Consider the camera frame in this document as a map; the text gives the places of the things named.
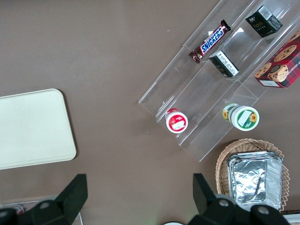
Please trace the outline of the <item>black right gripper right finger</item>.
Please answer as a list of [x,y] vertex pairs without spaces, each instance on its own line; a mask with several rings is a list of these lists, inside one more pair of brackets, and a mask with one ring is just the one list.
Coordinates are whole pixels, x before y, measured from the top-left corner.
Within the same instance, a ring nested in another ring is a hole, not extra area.
[[235,205],[226,198],[217,198],[201,173],[193,175],[193,198],[198,215],[190,225],[233,225]]

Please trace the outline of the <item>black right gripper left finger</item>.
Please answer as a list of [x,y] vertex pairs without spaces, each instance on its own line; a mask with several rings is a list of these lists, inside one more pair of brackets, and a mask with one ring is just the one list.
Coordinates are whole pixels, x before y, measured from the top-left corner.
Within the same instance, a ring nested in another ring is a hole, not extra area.
[[71,225],[87,198],[87,176],[78,174],[54,200],[41,201],[22,214],[20,224]]

